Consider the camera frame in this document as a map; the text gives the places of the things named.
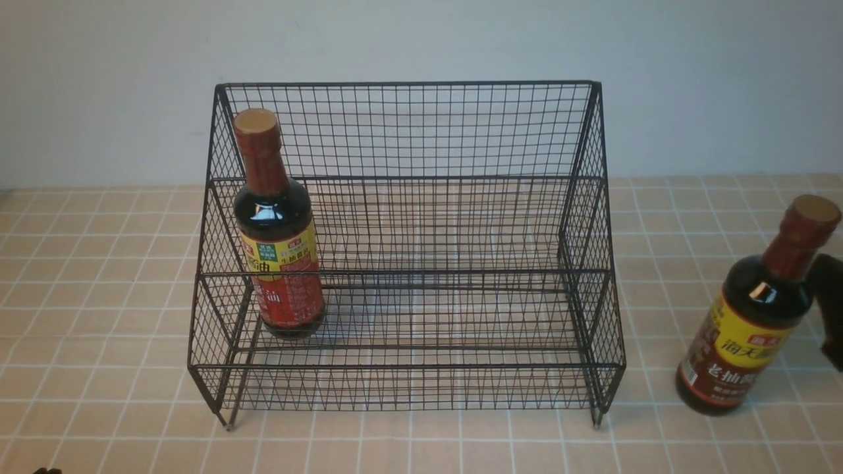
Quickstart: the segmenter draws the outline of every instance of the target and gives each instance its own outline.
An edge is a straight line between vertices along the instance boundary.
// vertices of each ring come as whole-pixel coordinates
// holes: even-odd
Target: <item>bottle shoulder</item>
[[[240,230],[256,240],[283,240],[305,230],[313,218],[310,195],[295,180],[284,192],[271,196],[243,186],[234,198],[234,217]]]
[[[761,256],[737,261],[729,270],[722,291],[743,318],[770,328],[795,326],[813,303],[813,293],[805,282],[776,277]]]

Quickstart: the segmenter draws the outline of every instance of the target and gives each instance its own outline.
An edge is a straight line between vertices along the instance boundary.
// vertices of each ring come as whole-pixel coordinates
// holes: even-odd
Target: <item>tiled countertop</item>
[[[0,191],[0,471],[29,474],[843,472],[843,377],[812,313],[728,417],[673,376],[735,256],[843,175],[612,180],[629,368],[586,411],[242,412],[226,432],[185,370],[196,186]],[[843,255],[836,234],[825,249]]]

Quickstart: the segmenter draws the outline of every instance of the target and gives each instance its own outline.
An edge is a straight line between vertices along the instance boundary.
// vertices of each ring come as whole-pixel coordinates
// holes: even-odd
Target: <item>bottle base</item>
[[[711,403],[700,400],[700,398],[698,398],[685,384],[685,379],[682,378],[681,370],[682,368],[676,369],[676,393],[679,394],[679,398],[681,398],[685,405],[687,405],[691,410],[694,410],[701,415],[706,415],[707,417],[721,417],[740,408],[740,405],[735,405],[733,407],[721,407],[719,405],[712,405]]]
[[[322,322],[325,320],[325,307],[322,308],[320,313],[316,315],[315,318],[298,326],[281,327],[275,326],[272,323],[267,322],[263,318],[261,318],[260,320],[263,322],[263,325],[266,330],[269,331],[273,336],[287,341],[297,341],[312,336],[319,329],[319,327],[322,326]]]

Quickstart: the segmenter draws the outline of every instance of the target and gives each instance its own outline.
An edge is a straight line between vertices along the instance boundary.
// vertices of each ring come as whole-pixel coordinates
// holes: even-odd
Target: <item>two-tier wire shelf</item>
[[[313,200],[327,316],[261,323],[232,200],[233,118],[278,114]],[[188,368],[240,409],[588,408],[626,368],[591,81],[228,83],[213,99]]]

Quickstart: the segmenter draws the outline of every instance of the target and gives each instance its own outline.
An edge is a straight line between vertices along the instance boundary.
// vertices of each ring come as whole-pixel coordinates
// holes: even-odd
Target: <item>dark glass bottle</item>
[[[234,134],[246,173],[246,185],[234,199],[244,253],[250,271],[275,273],[253,277],[261,318],[277,337],[308,337],[325,318],[310,196],[287,177],[274,113],[238,114]],[[313,273],[278,274],[284,272]]]
[[[764,254],[732,266],[676,370],[676,390],[685,404],[705,415],[740,407],[756,376],[811,308],[805,277],[839,222],[833,202],[797,197]]]

